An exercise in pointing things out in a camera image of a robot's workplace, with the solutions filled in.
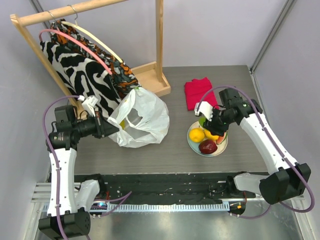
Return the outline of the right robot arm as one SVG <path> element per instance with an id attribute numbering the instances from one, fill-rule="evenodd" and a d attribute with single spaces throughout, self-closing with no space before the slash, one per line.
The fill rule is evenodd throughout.
<path id="1" fill-rule="evenodd" d="M 196 104 L 195 115 L 203 115 L 203 127 L 213 135 L 222 136 L 229 125 L 236 123 L 253 141 L 267 167 L 267 175 L 244 172 L 233 177 L 226 184 L 226 193 L 233 198 L 243 191 L 261 195 L 274 205 L 301 196 L 304 191 L 310 195 L 310 209 L 315 205 L 314 194 L 308 184 L 311 169 L 300 164 L 289 154 L 267 123 L 259 104 L 243 91 L 233 86 L 222 86 L 219 92 L 222 108 L 218 109 L 205 101 Z"/>

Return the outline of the fake watermelon slice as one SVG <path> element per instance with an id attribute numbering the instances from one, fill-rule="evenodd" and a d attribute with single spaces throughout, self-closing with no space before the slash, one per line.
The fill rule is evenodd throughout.
<path id="1" fill-rule="evenodd" d="M 227 132 L 225 132 L 223 136 L 219 136 L 219 137 L 218 137 L 218 139 L 215 141 L 215 143 L 216 143 L 217 145 L 222 144 L 222 143 L 226 140 L 227 135 L 228 135 Z"/>

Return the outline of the white plastic bag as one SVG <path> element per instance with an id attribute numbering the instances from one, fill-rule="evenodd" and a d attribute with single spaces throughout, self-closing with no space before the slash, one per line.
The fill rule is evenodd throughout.
<path id="1" fill-rule="evenodd" d="M 123 120 L 125 129 L 119 125 Z M 109 138 L 125 148 L 159 144 L 167 135 L 170 126 L 166 103 L 143 87 L 131 90 L 107 121 L 119 128 L 119 131 Z"/>

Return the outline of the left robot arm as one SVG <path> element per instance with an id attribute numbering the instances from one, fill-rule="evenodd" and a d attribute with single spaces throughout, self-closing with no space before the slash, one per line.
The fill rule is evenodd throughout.
<path id="1" fill-rule="evenodd" d="M 52 132 L 46 136 L 51 190 L 47 216 L 39 220 L 38 228 L 52 240 L 87 236 L 91 229 L 91 206 L 107 192 L 99 173 L 86 177 L 75 192 L 75 162 L 80 139 L 87 136 L 102 139 L 119 131 L 105 120 L 98 108 L 86 112 L 86 119 L 79 120 L 73 106 L 55 108 Z"/>

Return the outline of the yellow fake lemon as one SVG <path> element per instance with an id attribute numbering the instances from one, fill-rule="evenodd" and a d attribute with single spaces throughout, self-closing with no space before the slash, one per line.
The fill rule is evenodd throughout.
<path id="1" fill-rule="evenodd" d="M 219 139 L 219 135 L 213 135 L 211 132 L 207 129 L 204 129 L 204 135 L 207 139 L 212 140 L 212 141 L 217 141 Z"/>

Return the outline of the dark red fake apple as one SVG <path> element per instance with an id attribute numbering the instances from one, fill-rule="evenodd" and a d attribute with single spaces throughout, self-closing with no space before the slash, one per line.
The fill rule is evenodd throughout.
<path id="1" fill-rule="evenodd" d="M 213 140 L 206 139 L 199 144 L 198 149 L 202 154 L 210 155 L 216 152 L 218 147 Z"/>

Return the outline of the yellow fake orange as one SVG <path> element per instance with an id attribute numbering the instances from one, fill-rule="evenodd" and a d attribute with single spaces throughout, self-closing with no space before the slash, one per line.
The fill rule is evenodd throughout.
<path id="1" fill-rule="evenodd" d="M 206 137 L 204 130 L 200 127 L 191 129 L 188 136 L 189 139 L 194 143 L 201 143 Z"/>

